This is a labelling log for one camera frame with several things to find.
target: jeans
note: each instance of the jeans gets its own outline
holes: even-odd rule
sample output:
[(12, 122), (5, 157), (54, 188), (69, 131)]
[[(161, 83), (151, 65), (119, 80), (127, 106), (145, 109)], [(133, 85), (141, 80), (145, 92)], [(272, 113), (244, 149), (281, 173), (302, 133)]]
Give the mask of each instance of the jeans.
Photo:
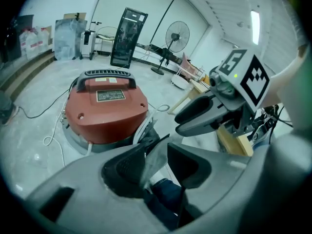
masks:
[(149, 210), (170, 230), (177, 228), (182, 189), (166, 178), (151, 187), (153, 194), (144, 191)]
[(14, 107), (11, 99), (0, 91), (0, 124), (5, 124), (9, 120)]

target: blue fabric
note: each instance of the blue fabric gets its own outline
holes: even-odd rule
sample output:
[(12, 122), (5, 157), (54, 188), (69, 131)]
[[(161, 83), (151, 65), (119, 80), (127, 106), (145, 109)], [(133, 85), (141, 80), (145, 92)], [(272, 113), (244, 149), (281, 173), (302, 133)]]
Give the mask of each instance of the blue fabric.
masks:
[(150, 211), (170, 230), (177, 228), (182, 189), (166, 178), (144, 190), (144, 201)]

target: black handle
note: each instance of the black handle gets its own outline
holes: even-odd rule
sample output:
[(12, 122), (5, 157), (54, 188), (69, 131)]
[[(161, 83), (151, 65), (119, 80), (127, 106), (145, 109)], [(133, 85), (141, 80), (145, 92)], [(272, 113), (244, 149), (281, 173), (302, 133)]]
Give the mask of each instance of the black handle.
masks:
[(110, 70), (110, 69), (99, 69), (99, 70), (91, 70), (81, 73), (78, 78), (76, 91), (81, 92), (86, 88), (85, 81), (94, 78), (105, 78), (105, 77), (113, 77), (113, 78), (121, 78), (129, 80), (129, 88), (137, 88), (136, 81), (133, 75), (128, 72), (118, 71), (118, 70)]

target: fan base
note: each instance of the fan base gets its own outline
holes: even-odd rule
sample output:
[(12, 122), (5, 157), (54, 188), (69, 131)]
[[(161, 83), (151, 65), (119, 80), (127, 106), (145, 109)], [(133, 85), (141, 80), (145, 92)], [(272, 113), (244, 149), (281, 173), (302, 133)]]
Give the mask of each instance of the fan base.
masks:
[(161, 69), (158, 69), (158, 68), (154, 68), (152, 67), (151, 70), (159, 75), (164, 75), (165, 73), (161, 70)]

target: step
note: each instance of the step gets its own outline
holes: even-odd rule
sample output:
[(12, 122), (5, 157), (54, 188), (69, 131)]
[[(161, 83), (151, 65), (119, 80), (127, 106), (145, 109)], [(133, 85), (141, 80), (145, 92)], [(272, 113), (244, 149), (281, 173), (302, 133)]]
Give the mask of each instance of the step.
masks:
[(22, 90), (26, 85), (45, 67), (47, 67), (51, 62), (54, 61), (54, 53), (49, 53), (48, 55), (32, 63), (24, 72), (15, 76), (14, 81), (9, 85), (9, 87), (4, 91), (12, 101), (20, 95)]
[(44, 53), (39, 54), (31, 60), (27, 60), (25, 56), (15, 60), (10, 66), (1, 70), (0, 90), (6, 91), (10, 85), (30, 66), (41, 60), (43, 57), (52, 53), (52, 49), (47, 50)]

